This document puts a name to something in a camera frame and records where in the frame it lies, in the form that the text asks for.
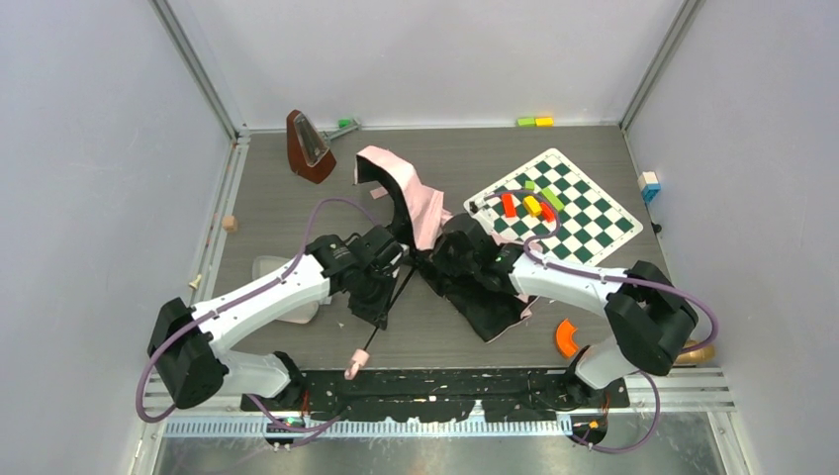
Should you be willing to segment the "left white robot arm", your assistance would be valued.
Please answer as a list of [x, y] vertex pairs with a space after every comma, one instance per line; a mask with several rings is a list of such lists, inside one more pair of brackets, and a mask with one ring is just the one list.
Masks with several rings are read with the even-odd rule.
[[347, 294], [353, 316], [385, 328], [408, 254], [382, 226], [348, 238], [320, 236], [290, 262], [225, 295], [192, 306], [180, 298], [163, 304], [147, 352], [174, 407], [192, 409], [221, 395], [252, 395], [261, 403], [294, 407], [307, 383], [292, 358], [283, 351], [257, 355], [235, 346], [336, 293]]

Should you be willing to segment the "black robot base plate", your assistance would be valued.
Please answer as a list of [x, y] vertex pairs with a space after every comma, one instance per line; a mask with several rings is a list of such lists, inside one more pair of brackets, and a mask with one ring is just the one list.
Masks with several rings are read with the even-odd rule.
[[569, 386], [561, 368], [368, 370], [347, 380], [338, 370], [309, 370], [275, 398], [242, 397], [255, 412], [293, 412], [316, 421], [461, 422], [482, 411], [486, 421], [547, 421], [561, 412], [625, 409], [623, 380], [603, 390]]

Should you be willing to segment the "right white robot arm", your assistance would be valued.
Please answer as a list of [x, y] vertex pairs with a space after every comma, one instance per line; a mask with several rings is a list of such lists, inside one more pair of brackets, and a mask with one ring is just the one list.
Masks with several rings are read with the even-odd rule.
[[533, 237], [500, 243], [467, 214], [444, 225], [428, 258], [433, 276], [460, 305], [546, 298], [605, 319], [610, 336], [573, 356], [568, 387], [594, 391], [635, 372], [668, 375], [699, 320], [650, 262], [607, 268], [564, 261], [537, 250]]

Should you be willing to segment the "pink and black folding umbrella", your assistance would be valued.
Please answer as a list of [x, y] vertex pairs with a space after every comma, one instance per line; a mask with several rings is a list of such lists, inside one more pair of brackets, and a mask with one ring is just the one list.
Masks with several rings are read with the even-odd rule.
[[413, 264], [432, 291], [450, 303], [482, 341], [497, 339], [532, 315], [531, 298], [491, 292], [471, 279], [450, 278], [432, 262], [444, 226], [456, 216], [444, 208], [444, 192], [422, 183], [411, 163], [386, 148], [368, 145], [356, 153], [354, 182], [377, 182], [381, 187], [372, 194], [392, 198], [391, 232], [410, 248]]

